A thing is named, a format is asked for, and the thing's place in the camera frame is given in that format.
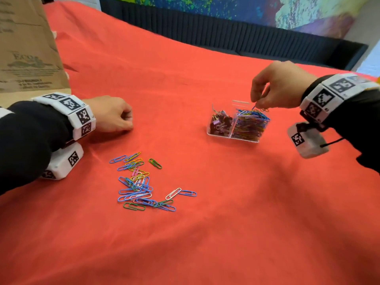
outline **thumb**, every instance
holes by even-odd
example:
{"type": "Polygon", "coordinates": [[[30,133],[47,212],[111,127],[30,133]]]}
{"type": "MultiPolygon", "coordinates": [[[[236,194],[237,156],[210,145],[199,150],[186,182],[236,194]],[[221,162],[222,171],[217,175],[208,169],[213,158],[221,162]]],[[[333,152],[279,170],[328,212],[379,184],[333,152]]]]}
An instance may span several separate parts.
{"type": "Polygon", "coordinates": [[[271,95],[266,96],[265,98],[261,98],[255,104],[257,109],[268,109],[273,108],[273,98],[271,95]]]}
{"type": "Polygon", "coordinates": [[[120,118],[120,121],[118,124],[118,131],[130,131],[132,129],[133,129],[132,121],[123,120],[120,118]]]}

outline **gray wall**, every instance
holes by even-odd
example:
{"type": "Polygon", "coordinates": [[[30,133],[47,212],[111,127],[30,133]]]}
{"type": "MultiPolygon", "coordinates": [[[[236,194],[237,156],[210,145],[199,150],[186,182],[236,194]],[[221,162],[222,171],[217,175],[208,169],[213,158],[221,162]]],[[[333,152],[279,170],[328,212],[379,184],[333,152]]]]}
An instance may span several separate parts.
{"type": "Polygon", "coordinates": [[[345,39],[369,46],[352,71],[380,76],[380,0],[369,0],[363,6],[345,39]]]}

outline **red table surface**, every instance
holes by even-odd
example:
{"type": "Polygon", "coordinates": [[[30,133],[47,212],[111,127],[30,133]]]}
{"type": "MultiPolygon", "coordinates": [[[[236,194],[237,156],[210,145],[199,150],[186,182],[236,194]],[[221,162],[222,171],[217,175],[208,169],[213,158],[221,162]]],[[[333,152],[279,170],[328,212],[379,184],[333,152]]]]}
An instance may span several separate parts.
{"type": "Polygon", "coordinates": [[[347,141],[302,159],[286,133],[298,109],[272,109],[259,144],[206,134],[213,100],[249,100],[270,61],[178,43],[78,3],[45,9],[73,94],[124,98],[135,129],[90,134],[67,178],[0,197],[1,284],[380,283],[380,178],[347,141]],[[140,151],[155,200],[177,187],[198,196],[176,196],[175,213],[123,209],[117,178],[130,172],[109,160],[140,151]]]}

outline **brown paper bag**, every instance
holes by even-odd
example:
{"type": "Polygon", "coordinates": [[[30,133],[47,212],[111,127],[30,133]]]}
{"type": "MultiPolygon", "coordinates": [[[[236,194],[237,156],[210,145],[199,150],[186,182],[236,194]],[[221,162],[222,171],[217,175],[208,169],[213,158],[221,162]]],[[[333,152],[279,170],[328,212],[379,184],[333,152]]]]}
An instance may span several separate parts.
{"type": "Polygon", "coordinates": [[[41,0],[0,0],[0,106],[71,94],[41,0]]]}

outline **clear plastic container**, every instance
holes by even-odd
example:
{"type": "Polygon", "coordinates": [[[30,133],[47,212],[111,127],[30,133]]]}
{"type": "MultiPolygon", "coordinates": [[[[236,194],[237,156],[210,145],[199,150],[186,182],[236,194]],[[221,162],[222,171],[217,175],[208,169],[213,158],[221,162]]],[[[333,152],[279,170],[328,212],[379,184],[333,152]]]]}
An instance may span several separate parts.
{"type": "Polygon", "coordinates": [[[270,119],[253,104],[232,100],[230,105],[213,104],[207,124],[210,136],[258,143],[270,119]]]}

